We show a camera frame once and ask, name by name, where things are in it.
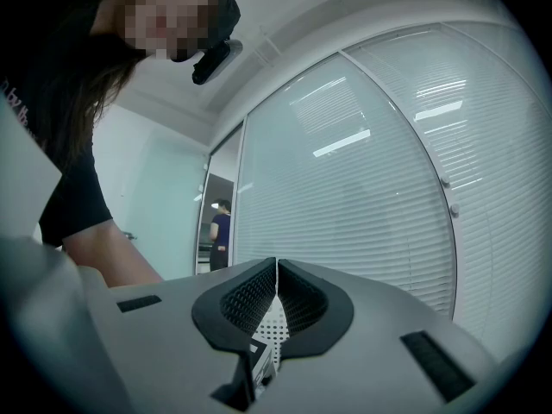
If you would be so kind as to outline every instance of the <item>window blinds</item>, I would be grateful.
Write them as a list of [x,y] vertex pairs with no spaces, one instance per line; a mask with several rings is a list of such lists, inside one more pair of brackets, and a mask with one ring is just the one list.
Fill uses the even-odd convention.
[[[517,35],[501,38],[519,58],[530,51],[515,50]],[[496,42],[492,49],[505,51]],[[550,118],[503,60],[446,27],[394,33],[348,53],[400,99],[451,179],[465,255],[461,325],[506,357],[530,340],[548,297]]]
[[[522,31],[489,23],[451,22],[446,26],[479,41],[497,54],[529,84],[548,113],[552,112],[552,85],[546,68]],[[454,34],[450,29],[444,30]]]
[[435,170],[396,106],[343,57],[249,114],[236,192],[234,263],[312,262],[451,314],[455,251]]

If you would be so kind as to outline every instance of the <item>black vent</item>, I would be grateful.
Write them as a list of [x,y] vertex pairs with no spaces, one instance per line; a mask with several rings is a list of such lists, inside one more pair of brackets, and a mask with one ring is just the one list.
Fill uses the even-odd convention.
[[153,304],[158,304],[159,302],[161,302],[160,297],[152,294],[150,296],[144,296],[143,298],[117,302],[117,305],[119,306],[119,310],[121,310],[122,313],[126,313],[127,311],[139,310],[140,308],[148,307],[149,305]]
[[284,307],[290,336],[320,320],[328,308],[328,299],[322,290],[287,268],[280,268],[278,281],[278,295]]
[[221,312],[232,324],[252,336],[270,308],[276,284],[276,269],[267,268],[243,282],[221,299]]
[[474,382],[425,332],[410,333],[400,340],[448,403],[462,395]]

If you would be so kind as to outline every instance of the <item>doorway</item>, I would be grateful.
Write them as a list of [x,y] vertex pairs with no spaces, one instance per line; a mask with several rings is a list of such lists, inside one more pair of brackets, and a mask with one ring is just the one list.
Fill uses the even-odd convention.
[[[232,204],[234,184],[238,173],[238,156],[241,140],[242,126],[231,134],[211,155],[198,226],[196,274],[211,271],[210,255],[214,242],[210,238],[210,227],[218,213],[217,201],[222,199]],[[229,231],[229,229],[223,228],[223,226],[219,226],[218,229],[224,232]],[[229,247],[225,247],[225,250],[228,253]]]

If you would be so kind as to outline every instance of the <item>dark blue shirt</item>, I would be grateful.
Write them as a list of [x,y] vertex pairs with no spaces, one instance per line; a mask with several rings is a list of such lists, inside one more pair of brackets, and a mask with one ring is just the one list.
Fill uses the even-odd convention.
[[213,223],[218,224],[218,234],[214,245],[227,247],[230,240],[230,216],[216,215],[213,218]]

